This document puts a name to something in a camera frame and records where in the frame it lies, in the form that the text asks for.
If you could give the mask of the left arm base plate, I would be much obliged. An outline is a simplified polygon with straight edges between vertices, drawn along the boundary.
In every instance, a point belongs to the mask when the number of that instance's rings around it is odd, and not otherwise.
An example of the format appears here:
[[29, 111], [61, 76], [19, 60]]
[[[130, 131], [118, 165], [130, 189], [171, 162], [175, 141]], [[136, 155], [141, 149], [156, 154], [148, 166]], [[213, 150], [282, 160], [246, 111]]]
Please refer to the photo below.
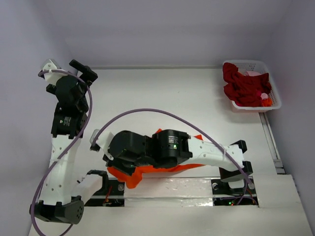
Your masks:
[[124, 207], [125, 183], [110, 178], [106, 189], [102, 188], [95, 192], [85, 203], [86, 207]]

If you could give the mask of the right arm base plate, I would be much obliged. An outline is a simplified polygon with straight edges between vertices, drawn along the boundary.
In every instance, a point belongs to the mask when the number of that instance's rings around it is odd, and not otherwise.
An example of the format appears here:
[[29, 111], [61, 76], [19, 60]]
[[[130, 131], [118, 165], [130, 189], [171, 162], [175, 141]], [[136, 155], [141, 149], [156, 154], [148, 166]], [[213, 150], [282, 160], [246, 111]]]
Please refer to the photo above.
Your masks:
[[250, 189], [244, 180], [232, 188], [220, 179], [211, 179], [213, 206], [259, 206], [256, 189]]

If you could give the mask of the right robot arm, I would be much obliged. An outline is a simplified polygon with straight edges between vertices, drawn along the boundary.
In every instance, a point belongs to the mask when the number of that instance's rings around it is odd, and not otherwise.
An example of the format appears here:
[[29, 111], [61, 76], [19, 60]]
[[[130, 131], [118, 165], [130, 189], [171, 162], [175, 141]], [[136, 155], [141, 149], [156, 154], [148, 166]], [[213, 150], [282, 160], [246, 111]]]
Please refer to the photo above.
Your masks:
[[245, 186], [243, 179], [253, 173], [251, 163], [244, 160], [247, 147], [243, 140], [221, 146], [172, 129], [150, 137], [124, 130], [102, 135], [97, 144], [104, 152], [108, 172], [129, 189], [136, 188], [144, 174], [212, 166], [219, 169], [227, 189], [237, 193]]

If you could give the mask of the orange t shirt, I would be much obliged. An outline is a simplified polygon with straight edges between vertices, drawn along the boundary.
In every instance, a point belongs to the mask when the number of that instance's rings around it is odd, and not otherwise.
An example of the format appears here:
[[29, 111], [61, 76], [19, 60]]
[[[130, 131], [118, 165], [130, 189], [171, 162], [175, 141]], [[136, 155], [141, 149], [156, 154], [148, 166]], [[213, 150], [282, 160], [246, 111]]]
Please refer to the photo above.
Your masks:
[[151, 138], [154, 141], [155, 165], [153, 167], [137, 167], [131, 176], [127, 176], [112, 167], [107, 168], [108, 172], [115, 176], [118, 181], [124, 182], [127, 188], [135, 188], [143, 179], [144, 174], [175, 173], [204, 166], [197, 163], [184, 163], [192, 157], [188, 147], [189, 135], [187, 133], [172, 129], [159, 129]]

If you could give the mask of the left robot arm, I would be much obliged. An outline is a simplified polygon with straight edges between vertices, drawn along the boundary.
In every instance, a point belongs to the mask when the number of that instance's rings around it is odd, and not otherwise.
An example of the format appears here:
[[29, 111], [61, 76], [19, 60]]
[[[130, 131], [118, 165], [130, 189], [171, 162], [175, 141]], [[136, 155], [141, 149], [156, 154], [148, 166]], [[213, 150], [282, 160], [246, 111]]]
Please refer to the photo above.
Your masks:
[[91, 196], [106, 193], [109, 182], [107, 173], [99, 170], [87, 172], [77, 182], [72, 178], [76, 153], [92, 114], [90, 86], [98, 75], [74, 59], [69, 65], [81, 76], [61, 69], [53, 59], [46, 60], [39, 73], [48, 83], [46, 91], [58, 102], [51, 129], [49, 169], [40, 182], [30, 214], [45, 222], [76, 225]]

